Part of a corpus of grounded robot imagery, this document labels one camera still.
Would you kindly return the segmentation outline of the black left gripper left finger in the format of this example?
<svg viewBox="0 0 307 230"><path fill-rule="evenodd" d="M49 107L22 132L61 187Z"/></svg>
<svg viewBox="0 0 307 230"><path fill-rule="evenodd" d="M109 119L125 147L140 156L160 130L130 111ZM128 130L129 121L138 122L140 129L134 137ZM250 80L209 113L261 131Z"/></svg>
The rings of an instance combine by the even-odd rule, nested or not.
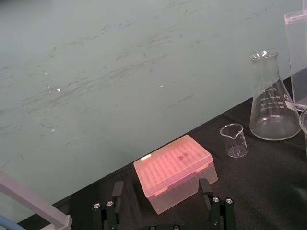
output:
<svg viewBox="0 0 307 230"><path fill-rule="evenodd" d="M93 204L93 229L118 230L120 223L121 203L124 196L124 182L115 182L111 199L105 203Z"/></svg>

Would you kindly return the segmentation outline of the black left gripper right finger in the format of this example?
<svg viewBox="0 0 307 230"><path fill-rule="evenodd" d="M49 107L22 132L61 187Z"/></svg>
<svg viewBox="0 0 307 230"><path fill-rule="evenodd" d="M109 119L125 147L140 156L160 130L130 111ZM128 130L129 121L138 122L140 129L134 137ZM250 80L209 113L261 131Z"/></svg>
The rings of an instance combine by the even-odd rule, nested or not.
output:
<svg viewBox="0 0 307 230"><path fill-rule="evenodd" d="M236 230L234 200L221 199L213 194L209 181L199 179L198 194L208 214L209 230Z"/></svg>

